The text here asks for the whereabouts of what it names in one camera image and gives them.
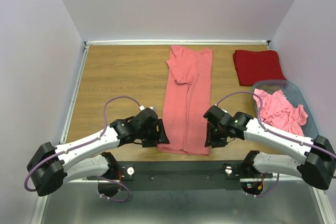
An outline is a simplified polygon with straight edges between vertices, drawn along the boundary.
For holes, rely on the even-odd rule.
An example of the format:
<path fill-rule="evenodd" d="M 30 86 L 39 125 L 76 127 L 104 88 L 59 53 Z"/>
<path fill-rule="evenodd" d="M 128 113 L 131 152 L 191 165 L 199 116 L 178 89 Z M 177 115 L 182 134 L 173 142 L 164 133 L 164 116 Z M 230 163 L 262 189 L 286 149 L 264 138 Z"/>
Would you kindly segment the salmon pink t-shirt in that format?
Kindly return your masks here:
<path fill-rule="evenodd" d="M 203 115 L 211 103 L 213 52 L 173 45 L 166 64 L 169 75 L 162 119 L 169 143 L 159 144 L 158 150 L 207 156 L 207 121 Z"/>

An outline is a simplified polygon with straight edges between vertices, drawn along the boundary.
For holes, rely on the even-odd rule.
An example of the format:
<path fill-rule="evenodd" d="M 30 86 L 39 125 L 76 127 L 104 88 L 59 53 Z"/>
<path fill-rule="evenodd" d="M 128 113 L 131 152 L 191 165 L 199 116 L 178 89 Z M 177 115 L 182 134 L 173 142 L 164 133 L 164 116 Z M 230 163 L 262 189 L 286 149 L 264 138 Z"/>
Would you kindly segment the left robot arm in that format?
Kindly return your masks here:
<path fill-rule="evenodd" d="M 141 140 L 142 147 L 169 144 L 163 121 L 151 108 L 142 109 L 136 116 L 116 119 L 101 131 L 68 144 L 42 144 L 27 164 L 24 187 L 42 197 L 75 179 L 112 179 L 119 168 L 108 150 L 135 140 Z"/>

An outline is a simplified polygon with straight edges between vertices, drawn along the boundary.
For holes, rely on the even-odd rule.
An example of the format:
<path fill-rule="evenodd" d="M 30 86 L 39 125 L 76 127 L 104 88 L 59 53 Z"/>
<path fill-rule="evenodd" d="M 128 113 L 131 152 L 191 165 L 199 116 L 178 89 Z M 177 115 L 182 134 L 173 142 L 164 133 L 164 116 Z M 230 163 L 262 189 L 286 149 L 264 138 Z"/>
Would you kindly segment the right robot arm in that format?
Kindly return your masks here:
<path fill-rule="evenodd" d="M 244 178 L 277 173 L 301 178 L 308 185 L 327 190 L 334 178 L 335 151 L 329 140 L 318 135 L 309 138 L 264 126 L 243 112 L 231 116 L 214 105 L 203 115 L 207 121 L 205 146 L 224 147 L 227 138 L 239 138 L 267 145 L 279 154 L 250 151 L 232 173 Z"/>

